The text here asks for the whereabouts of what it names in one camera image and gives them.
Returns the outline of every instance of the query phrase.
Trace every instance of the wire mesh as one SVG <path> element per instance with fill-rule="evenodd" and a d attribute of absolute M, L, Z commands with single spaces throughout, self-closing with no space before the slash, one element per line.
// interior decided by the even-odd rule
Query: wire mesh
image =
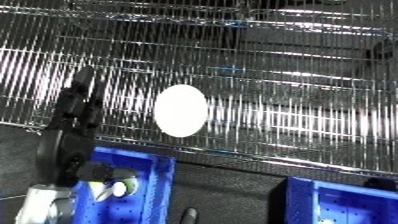
<path fill-rule="evenodd" d="M 85 64 L 107 80 L 99 138 L 346 172 L 395 173 L 395 0 L 0 1 L 0 122 L 43 128 Z M 157 94 L 200 89 L 173 138 Z"/>

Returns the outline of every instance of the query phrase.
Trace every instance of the blue tray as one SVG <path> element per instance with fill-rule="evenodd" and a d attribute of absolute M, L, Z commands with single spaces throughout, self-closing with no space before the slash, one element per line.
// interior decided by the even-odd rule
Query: blue tray
<path fill-rule="evenodd" d="M 398 194 L 291 177 L 288 224 L 398 224 Z"/>
<path fill-rule="evenodd" d="M 97 147 L 92 161 L 135 169 L 139 188 L 124 198 L 95 202 L 88 183 L 79 183 L 75 224 L 165 223 L 175 166 L 173 158 Z"/>

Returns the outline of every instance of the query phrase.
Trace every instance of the metal grid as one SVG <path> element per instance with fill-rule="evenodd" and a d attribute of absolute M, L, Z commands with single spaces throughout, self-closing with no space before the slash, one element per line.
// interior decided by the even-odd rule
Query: metal grid
<path fill-rule="evenodd" d="M 43 128 L 60 88 L 91 64 L 107 79 L 100 139 L 398 172 L 398 2 L 259 2 L 0 1 L 0 122 Z M 182 83 L 210 109 L 199 133 L 177 139 L 152 107 Z"/>

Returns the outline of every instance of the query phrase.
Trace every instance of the ping pong ball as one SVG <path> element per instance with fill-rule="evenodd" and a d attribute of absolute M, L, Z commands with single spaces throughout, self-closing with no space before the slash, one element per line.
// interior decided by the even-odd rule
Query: ping pong ball
<path fill-rule="evenodd" d="M 207 120 L 207 102 L 202 92 L 190 85 L 175 85 L 160 93 L 154 118 L 162 132 L 177 138 L 198 132 Z"/>

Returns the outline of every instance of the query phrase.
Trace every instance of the black surface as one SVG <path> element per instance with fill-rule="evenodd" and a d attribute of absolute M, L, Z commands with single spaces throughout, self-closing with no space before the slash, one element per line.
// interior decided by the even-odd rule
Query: black surface
<path fill-rule="evenodd" d="M 34 180 L 34 156 L 38 140 L 39 136 L 35 133 L 0 126 L 0 189 L 3 198 L 26 194 L 29 184 Z M 117 147 L 137 149 L 137 146 Z M 190 155 L 181 156 L 172 151 L 146 151 L 173 155 L 180 161 L 177 164 L 169 208 L 170 224 L 179 223 L 188 207 L 197 209 L 199 224 L 281 223 L 285 201 L 285 176 L 282 173 L 351 184 L 362 184 L 364 180 L 361 177 L 265 164 L 262 166 L 266 167 L 264 172 L 242 171 L 233 166 L 204 167 L 200 161 L 194 163 Z M 1 200 L 1 223 L 13 223 L 22 203 L 23 198 L 20 197 Z"/>

